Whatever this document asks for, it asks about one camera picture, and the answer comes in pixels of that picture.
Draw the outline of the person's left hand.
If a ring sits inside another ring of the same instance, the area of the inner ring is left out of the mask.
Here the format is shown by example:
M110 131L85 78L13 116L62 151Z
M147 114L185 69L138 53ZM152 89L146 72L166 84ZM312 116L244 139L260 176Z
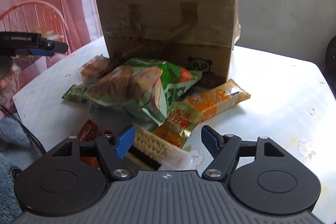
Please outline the person's left hand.
M14 64L1 79L1 105L5 105L7 103L8 100L6 96L12 90L11 79L13 79L19 73L21 73L21 68Z

